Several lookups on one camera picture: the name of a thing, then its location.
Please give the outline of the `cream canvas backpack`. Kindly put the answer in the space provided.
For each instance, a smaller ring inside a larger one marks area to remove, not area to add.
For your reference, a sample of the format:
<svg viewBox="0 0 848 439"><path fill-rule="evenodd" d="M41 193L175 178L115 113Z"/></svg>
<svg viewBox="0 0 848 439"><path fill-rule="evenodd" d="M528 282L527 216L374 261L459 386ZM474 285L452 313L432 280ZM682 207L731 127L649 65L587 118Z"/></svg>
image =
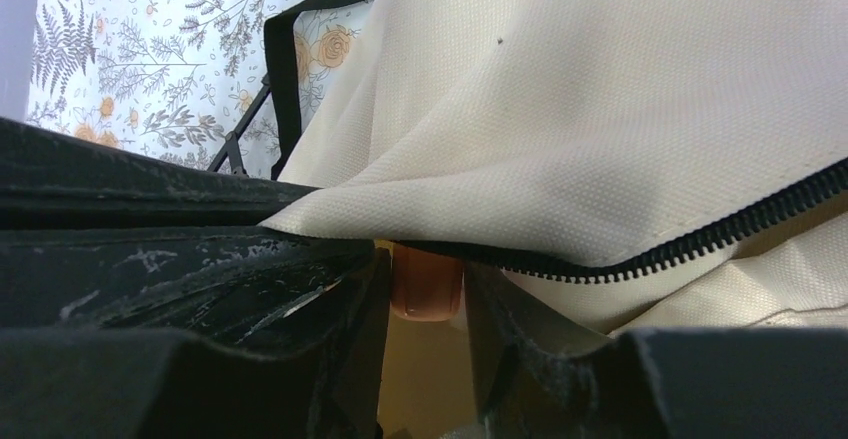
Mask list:
<svg viewBox="0 0 848 439"><path fill-rule="evenodd" d="M847 0L374 0L268 218L600 268L847 156Z"/></svg>

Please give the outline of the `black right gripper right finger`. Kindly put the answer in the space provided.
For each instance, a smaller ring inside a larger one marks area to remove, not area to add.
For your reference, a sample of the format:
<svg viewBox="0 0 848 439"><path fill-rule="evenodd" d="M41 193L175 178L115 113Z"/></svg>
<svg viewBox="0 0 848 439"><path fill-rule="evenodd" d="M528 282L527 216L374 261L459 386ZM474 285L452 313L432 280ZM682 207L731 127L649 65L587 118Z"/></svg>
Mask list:
<svg viewBox="0 0 848 439"><path fill-rule="evenodd" d="M847 333L584 328L470 265L474 393L488 438L843 438Z"/></svg>

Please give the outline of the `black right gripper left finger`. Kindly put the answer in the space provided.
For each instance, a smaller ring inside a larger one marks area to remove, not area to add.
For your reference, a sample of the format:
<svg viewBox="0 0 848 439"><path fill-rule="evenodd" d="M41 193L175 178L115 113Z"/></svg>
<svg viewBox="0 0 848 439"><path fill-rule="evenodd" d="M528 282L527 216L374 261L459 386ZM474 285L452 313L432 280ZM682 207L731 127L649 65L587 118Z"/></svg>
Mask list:
<svg viewBox="0 0 848 439"><path fill-rule="evenodd" d="M377 438L390 260L258 227L6 231L5 438Z"/></svg>

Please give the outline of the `orange highlighter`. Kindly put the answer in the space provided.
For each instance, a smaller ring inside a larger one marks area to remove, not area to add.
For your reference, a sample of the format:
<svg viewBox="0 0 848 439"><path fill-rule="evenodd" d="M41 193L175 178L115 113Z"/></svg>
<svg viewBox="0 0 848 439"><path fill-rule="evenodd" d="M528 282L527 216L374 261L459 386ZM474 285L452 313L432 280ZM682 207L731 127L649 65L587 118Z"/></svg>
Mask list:
<svg viewBox="0 0 848 439"><path fill-rule="evenodd" d="M460 309L463 264L399 244L392 246L391 309L415 322L442 322Z"/></svg>

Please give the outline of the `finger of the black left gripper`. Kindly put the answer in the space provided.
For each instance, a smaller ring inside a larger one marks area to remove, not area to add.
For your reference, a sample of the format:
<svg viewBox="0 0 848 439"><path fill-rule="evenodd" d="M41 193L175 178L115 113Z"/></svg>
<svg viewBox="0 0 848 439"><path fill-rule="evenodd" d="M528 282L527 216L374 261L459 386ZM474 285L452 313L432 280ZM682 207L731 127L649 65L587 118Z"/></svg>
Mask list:
<svg viewBox="0 0 848 439"><path fill-rule="evenodd" d="M255 225L310 191L1 121L4 230Z"/></svg>

